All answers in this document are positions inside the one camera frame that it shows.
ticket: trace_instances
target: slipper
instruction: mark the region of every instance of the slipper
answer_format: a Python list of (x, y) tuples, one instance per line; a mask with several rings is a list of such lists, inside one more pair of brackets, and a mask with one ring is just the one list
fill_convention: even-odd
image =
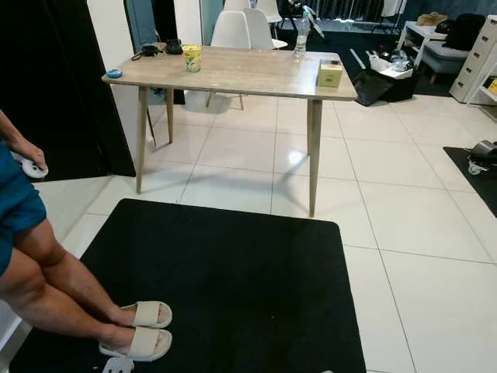
[[(164, 302), (136, 302), (134, 305), (127, 305), (122, 309), (137, 306), (137, 314), (134, 317), (132, 326), (146, 326), (147, 328), (163, 329), (172, 321), (172, 310)], [(164, 322), (157, 323), (158, 312), (161, 306), (167, 309), (169, 317)]]
[[(157, 343), (159, 336), (162, 336), (162, 340)], [(99, 350), (101, 354), (112, 357), (125, 357), (134, 361), (154, 361), (168, 352), (171, 343), (172, 334), (167, 330), (138, 327), (134, 331), (129, 353), (120, 354), (105, 348), (102, 344), (99, 345)]]

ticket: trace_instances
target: water bottle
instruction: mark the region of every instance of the water bottle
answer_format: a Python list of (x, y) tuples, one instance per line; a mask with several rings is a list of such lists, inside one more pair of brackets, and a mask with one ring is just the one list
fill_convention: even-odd
[(305, 44), (308, 41), (308, 35), (311, 31), (311, 23), (309, 22), (309, 11), (304, 11), (302, 18), (297, 23), (298, 37), (295, 43), (295, 56), (302, 58), (305, 55)]

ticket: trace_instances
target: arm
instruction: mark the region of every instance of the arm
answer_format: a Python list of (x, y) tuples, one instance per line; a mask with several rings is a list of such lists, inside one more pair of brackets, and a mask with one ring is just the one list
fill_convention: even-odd
[(32, 160), (41, 169), (47, 168), (42, 150), (27, 141), (2, 110), (0, 110), (0, 138), (5, 141), (9, 149)]

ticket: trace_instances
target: yellow can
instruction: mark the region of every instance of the yellow can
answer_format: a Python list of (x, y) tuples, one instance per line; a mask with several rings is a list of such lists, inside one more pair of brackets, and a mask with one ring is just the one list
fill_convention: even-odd
[(200, 71), (200, 55), (202, 47), (200, 45), (183, 45), (183, 55), (185, 56), (186, 70), (191, 72)]

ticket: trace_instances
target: black rug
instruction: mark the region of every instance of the black rug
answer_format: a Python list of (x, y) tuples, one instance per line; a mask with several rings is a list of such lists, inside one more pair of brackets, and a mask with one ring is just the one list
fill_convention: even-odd
[(474, 187), (476, 193), (487, 204), (490, 211), (497, 218), (497, 173), (480, 173), (471, 175), (467, 171), (468, 151), (462, 148), (443, 148), (462, 172), (467, 181)]
[[(325, 31), (324, 34), (328, 40), (327, 43), (316, 33), (312, 33), (309, 36), (307, 44), (308, 51), (338, 53), (350, 78), (354, 78), (361, 71), (359, 63), (350, 53), (351, 48), (354, 49), (361, 61), (365, 65), (368, 65), (368, 56), (364, 53), (365, 51), (377, 51), (380, 45), (383, 45), (385, 48), (394, 47), (399, 38), (399, 36), (395, 35), (378, 33)], [(295, 48), (297, 35), (293, 30), (281, 30), (278, 32), (278, 37), (288, 43), (288, 46), (284, 49), (292, 50)], [(427, 71), (420, 74), (414, 93), (417, 95), (450, 96), (449, 90), (454, 83), (456, 75), (441, 75), (434, 85), (429, 83), (430, 78), (431, 71), (428, 68)]]
[[(135, 372), (366, 372), (334, 223), (122, 200), (82, 261), (119, 305), (171, 305), (172, 349)], [(35, 329), (10, 371), (106, 360), (94, 341)]]

